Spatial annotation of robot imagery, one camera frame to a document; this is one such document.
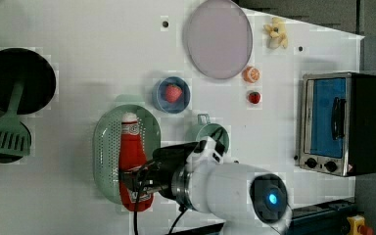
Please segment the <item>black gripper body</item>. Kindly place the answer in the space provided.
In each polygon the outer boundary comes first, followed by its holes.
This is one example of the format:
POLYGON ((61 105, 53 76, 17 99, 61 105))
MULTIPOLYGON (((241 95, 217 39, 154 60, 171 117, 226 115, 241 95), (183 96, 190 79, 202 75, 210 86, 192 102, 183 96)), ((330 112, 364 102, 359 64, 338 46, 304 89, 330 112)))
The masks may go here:
POLYGON ((188 142, 156 149, 145 166, 120 170, 119 182, 132 192, 137 192, 144 183, 142 193, 160 193, 164 198, 175 200, 176 196, 171 191, 172 179, 185 167, 188 156, 196 146, 197 142, 188 142))

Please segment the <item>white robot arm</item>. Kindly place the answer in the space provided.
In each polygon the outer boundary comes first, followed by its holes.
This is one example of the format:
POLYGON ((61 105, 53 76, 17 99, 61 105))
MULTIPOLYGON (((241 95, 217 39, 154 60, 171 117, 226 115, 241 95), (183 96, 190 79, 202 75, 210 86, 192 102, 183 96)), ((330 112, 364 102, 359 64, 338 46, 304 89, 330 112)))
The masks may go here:
POLYGON ((222 219, 221 235, 284 235, 292 221, 282 178, 237 163, 210 137, 158 148, 151 160, 121 167, 118 179, 136 208, 141 206, 141 196, 158 192, 183 212, 209 213, 222 219))

